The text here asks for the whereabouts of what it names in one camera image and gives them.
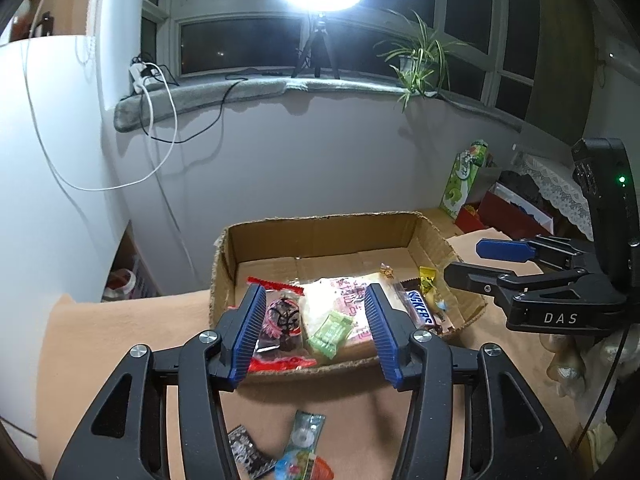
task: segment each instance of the white wall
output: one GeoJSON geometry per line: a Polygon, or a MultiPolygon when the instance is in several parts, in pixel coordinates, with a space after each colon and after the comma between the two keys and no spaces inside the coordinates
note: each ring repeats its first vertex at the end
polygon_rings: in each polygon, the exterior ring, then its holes
{"type": "MultiPolygon", "coordinates": [[[[78,186],[111,183],[101,146],[94,63],[85,38],[31,40],[29,81],[38,124],[60,172],[78,186]]],[[[35,434],[38,357],[60,295],[99,301],[124,232],[113,194],[74,191],[52,176],[28,108],[20,51],[0,47],[0,416],[35,434]]]]}
{"type": "Polygon", "coordinates": [[[108,110],[129,95],[129,65],[140,53],[142,0],[100,0],[98,5],[100,100],[108,110]]]}
{"type": "Polygon", "coordinates": [[[624,142],[640,196],[640,53],[597,14],[594,30],[607,65],[604,76],[601,68],[596,72],[584,137],[617,137],[624,142]]]}
{"type": "MultiPolygon", "coordinates": [[[[182,138],[209,124],[218,108],[180,116],[182,138]]],[[[522,139],[492,120],[439,100],[415,100],[402,114],[392,96],[329,96],[291,92],[226,107],[215,127],[176,146],[161,181],[174,208],[200,283],[190,275],[155,180],[127,189],[138,249],[165,294],[209,286],[213,243],[237,222],[309,215],[415,210],[440,203],[454,156],[476,139],[508,164],[511,146],[554,154],[568,147],[532,129],[522,139]]],[[[170,139],[173,120],[156,134],[170,139]]],[[[155,160],[158,146],[155,145],[155,160]]],[[[168,149],[159,147],[160,155],[168,149]]],[[[118,134],[120,179],[151,166],[140,132],[118,134]]]]}

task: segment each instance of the candy wrapper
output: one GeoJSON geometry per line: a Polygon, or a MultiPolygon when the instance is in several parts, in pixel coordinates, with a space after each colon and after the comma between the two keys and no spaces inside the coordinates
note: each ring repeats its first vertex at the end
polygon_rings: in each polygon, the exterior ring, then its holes
{"type": "Polygon", "coordinates": [[[427,297],[424,297],[420,279],[418,278],[405,280],[402,282],[402,287],[406,291],[412,304],[413,314],[410,312],[410,316],[412,316],[412,319],[416,316],[419,318],[420,324],[416,323],[418,328],[431,330],[438,335],[446,334],[454,329],[449,316],[447,316],[446,312],[439,309],[434,302],[434,288],[430,290],[431,295],[427,294],[427,297]]]}
{"type": "Polygon", "coordinates": [[[371,283],[382,276],[376,272],[357,278],[321,278],[304,286],[302,308],[307,336],[315,334],[331,311],[350,316],[353,320],[345,345],[371,341],[371,332],[364,311],[364,295],[371,283]]]}
{"type": "Polygon", "coordinates": [[[299,301],[304,294],[303,289],[252,277],[247,279],[247,283],[257,283],[267,291],[266,314],[249,371],[284,371],[315,366],[317,362],[308,356],[302,341],[299,301]]]}
{"type": "Polygon", "coordinates": [[[275,469],[276,480],[332,480],[334,472],[315,455],[324,415],[298,410],[289,443],[275,469]]]}
{"type": "Polygon", "coordinates": [[[402,302],[404,309],[406,310],[409,317],[414,322],[416,328],[434,328],[435,322],[431,318],[431,314],[428,312],[426,307],[421,307],[420,302],[417,301],[417,298],[411,298],[406,291],[406,288],[402,286],[396,277],[394,276],[394,270],[388,265],[381,264],[380,272],[387,279],[392,289],[394,290],[398,299],[402,302]]]}
{"type": "Polygon", "coordinates": [[[338,347],[344,343],[345,339],[353,327],[353,318],[340,312],[332,311],[326,321],[309,339],[309,345],[324,354],[329,359],[333,359],[338,353],[338,347]]]}
{"type": "Polygon", "coordinates": [[[276,467],[276,461],[256,447],[244,426],[232,430],[228,437],[234,459],[244,466],[251,480],[262,478],[276,467]]]}
{"type": "Polygon", "coordinates": [[[327,462],[304,450],[286,453],[275,467],[276,480],[333,480],[327,462]]]}
{"type": "Polygon", "coordinates": [[[420,267],[420,291],[432,310],[445,312],[447,310],[447,304],[434,285],[436,273],[436,269],[420,267]]]}
{"type": "Polygon", "coordinates": [[[297,410],[291,435],[289,436],[289,443],[284,452],[288,453],[294,450],[314,452],[323,426],[324,415],[297,410]]]}

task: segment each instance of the green candy package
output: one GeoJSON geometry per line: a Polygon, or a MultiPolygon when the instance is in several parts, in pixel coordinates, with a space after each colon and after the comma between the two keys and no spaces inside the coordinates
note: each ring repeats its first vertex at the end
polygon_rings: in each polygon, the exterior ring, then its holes
{"type": "Polygon", "coordinates": [[[333,359],[338,347],[346,341],[353,328],[353,317],[332,310],[307,343],[311,348],[333,359]]]}

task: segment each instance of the cardboard box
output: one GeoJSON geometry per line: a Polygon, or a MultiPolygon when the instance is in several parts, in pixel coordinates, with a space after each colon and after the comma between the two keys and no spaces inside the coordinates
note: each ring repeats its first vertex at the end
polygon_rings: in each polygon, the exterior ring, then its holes
{"type": "MultiPolygon", "coordinates": [[[[216,241],[210,325],[244,296],[249,276],[277,282],[311,283],[319,278],[363,276],[384,263],[398,280],[418,277],[418,267],[439,270],[436,286],[447,302],[456,334],[486,306],[478,294],[450,290],[442,271],[459,257],[440,231],[420,213],[357,214],[322,218],[273,219],[237,224],[216,241]]],[[[377,362],[373,344],[343,356],[344,362],[294,370],[258,372],[248,380],[273,381],[348,371],[377,362]]]]}

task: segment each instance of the white cable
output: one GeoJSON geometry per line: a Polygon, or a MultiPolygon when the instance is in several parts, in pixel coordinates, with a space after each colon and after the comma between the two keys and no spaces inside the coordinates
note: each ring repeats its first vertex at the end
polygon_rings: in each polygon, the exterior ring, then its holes
{"type": "MultiPolygon", "coordinates": [[[[66,178],[64,178],[60,172],[58,171],[58,169],[55,167],[55,165],[53,164],[53,161],[51,160],[49,153],[47,153],[47,149],[44,146],[44,142],[42,140],[42,136],[40,135],[40,129],[38,127],[38,120],[36,118],[36,113],[35,113],[35,108],[33,105],[33,100],[31,99],[31,90],[29,88],[29,77],[28,77],[28,61],[29,61],[29,47],[31,45],[31,41],[32,41],[32,37],[33,37],[33,32],[34,32],[34,24],[35,24],[35,20],[37,19],[37,16],[40,15],[40,11],[42,10],[42,5],[44,3],[44,0],[40,0],[40,3],[38,4],[38,9],[36,10],[36,18],[33,20],[34,23],[31,24],[31,30],[29,32],[29,39],[27,40],[27,48],[26,48],[26,52],[24,57],[22,58],[22,74],[24,75],[24,85],[26,87],[26,91],[27,91],[27,99],[29,101],[29,108],[30,108],[30,112],[31,112],[31,119],[33,121],[33,128],[36,132],[36,136],[38,137],[38,143],[40,145],[40,148],[42,149],[42,153],[44,154],[44,157],[47,161],[47,164],[49,166],[49,169],[51,170],[51,173],[53,173],[53,175],[60,179],[62,182],[64,182],[65,184],[67,184],[69,187],[72,187],[73,189],[77,189],[79,191],[97,191],[97,192],[101,192],[101,191],[113,191],[116,189],[123,189],[125,187],[129,187],[129,186],[135,186],[136,184],[140,184],[141,182],[144,182],[145,180],[147,180],[148,178],[150,178],[151,176],[155,175],[158,170],[160,170],[160,168],[162,168],[162,166],[164,165],[164,163],[166,162],[166,160],[169,158],[169,156],[171,155],[171,152],[174,149],[175,146],[175,140],[178,137],[178,111],[175,109],[175,103],[174,103],[174,98],[171,95],[171,89],[169,88],[169,84],[166,81],[166,77],[164,76],[164,73],[162,72],[162,70],[160,70],[160,67],[154,63],[147,63],[148,66],[153,66],[155,67],[158,72],[160,73],[160,77],[162,78],[162,82],[164,83],[164,87],[166,88],[166,91],[169,95],[169,101],[171,103],[171,108],[174,112],[174,122],[175,122],[175,127],[174,127],[174,138],[171,142],[171,146],[169,147],[169,151],[167,151],[166,155],[164,156],[164,158],[162,159],[162,161],[160,162],[160,164],[158,164],[158,166],[151,172],[149,173],[147,176],[136,180],[134,182],[129,182],[128,184],[121,184],[120,186],[113,186],[113,187],[100,187],[100,188],[96,188],[96,189],[91,189],[91,188],[86,188],[86,187],[80,187],[80,186],[75,186],[74,184],[70,183],[66,178]]],[[[149,131],[151,132],[154,126],[154,114],[153,114],[153,104],[151,101],[151,96],[149,95],[149,92],[147,91],[147,89],[145,88],[144,85],[142,85],[142,90],[145,93],[146,99],[149,103],[149,111],[150,111],[150,119],[149,119],[149,131]]]]}
{"type": "Polygon", "coordinates": [[[184,239],[184,235],[182,234],[182,230],[180,229],[180,225],[178,224],[178,220],[175,217],[174,209],[171,207],[171,204],[169,203],[169,199],[167,198],[167,195],[164,192],[164,187],[162,186],[162,182],[160,181],[160,178],[158,177],[157,174],[156,174],[156,180],[158,181],[158,188],[160,189],[160,194],[162,195],[162,200],[164,201],[164,204],[166,205],[166,208],[169,211],[169,216],[171,217],[171,220],[174,223],[175,230],[176,230],[176,232],[178,234],[178,240],[180,240],[180,244],[182,245],[182,250],[184,251],[184,254],[187,257],[187,261],[189,263],[189,268],[191,269],[191,273],[193,274],[193,277],[196,280],[196,284],[198,286],[202,286],[204,282],[200,279],[200,276],[198,275],[198,272],[196,271],[196,267],[193,264],[193,259],[191,258],[191,253],[189,252],[189,250],[187,248],[187,242],[184,239]]]}

